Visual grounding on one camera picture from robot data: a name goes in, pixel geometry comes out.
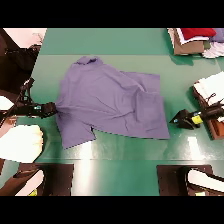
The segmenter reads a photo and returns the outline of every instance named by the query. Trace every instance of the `purple folded cloth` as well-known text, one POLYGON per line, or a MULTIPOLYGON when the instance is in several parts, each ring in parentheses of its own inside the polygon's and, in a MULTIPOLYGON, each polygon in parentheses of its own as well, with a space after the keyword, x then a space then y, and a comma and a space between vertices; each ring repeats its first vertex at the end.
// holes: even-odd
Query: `purple folded cloth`
POLYGON ((169 139, 160 76, 118 71, 82 57, 60 84, 56 122, 63 148, 94 140, 92 128, 139 138, 169 139))
POLYGON ((210 38, 211 42, 224 43, 224 28, 213 28, 216 35, 210 38))

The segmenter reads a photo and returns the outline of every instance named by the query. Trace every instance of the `yellow label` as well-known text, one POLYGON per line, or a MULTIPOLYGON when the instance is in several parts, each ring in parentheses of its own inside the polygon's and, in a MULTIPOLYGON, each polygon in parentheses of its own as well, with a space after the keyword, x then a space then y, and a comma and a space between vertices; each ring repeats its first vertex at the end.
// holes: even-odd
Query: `yellow label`
POLYGON ((201 117, 200 117, 199 115, 192 117, 192 121, 193 121, 195 124, 203 123, 203 120, 201 119, 201 117))
POLYGON ((37 189, 33 190, 28 196, 37 196, 37 189))
POLYGON ((205 192, 198 192, 198 193, 195 193, 196 196, 206 196, 205 192))

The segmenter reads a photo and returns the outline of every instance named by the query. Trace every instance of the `shirt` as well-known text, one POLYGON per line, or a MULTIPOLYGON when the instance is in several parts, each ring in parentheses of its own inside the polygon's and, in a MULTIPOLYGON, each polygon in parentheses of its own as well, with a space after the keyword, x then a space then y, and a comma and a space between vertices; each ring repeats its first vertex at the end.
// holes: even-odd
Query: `shirt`
POLYGON ((63 148, 94 140, 92 128, 140 138, 168 139, 160 76, 124 72, 99 57, 82 57, 60 84, 56 122, 63 148))

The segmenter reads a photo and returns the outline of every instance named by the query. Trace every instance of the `red cloth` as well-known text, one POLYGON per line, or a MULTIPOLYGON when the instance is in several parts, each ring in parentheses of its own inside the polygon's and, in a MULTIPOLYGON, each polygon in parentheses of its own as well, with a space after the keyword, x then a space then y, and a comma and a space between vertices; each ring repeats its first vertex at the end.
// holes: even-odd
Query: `red cloth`
POLYGON ((189 40, 195 36, 213 37, 216 31, 212 28, 180 28, 185 40, 189 40))

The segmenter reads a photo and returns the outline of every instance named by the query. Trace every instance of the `green table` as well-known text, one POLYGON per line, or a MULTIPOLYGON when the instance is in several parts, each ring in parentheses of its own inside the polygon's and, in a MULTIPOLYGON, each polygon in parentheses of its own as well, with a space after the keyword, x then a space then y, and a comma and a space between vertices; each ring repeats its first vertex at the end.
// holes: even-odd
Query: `green table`
MULTIPOLYGON (((189 87, 220 72, 224 62, 173 56, 168 38, 165 29, 48 29, 33 71, 32 97, 54 102, 69 66, 93 54, 123 71, 160 74, 167 122, 181 109, 197 110, 189 87)), ((211 140, 204 125, 191 131, 168 124, 170 140, 94 131, 97 140, 63 150, 55 117, 20 118, 17 124, 38 124, 44 131, 44 152, 36 162, 74 163, 72 195, 158 195, 158 164, 211 164, 215 174, 224 176, 224 141, 211 140)))

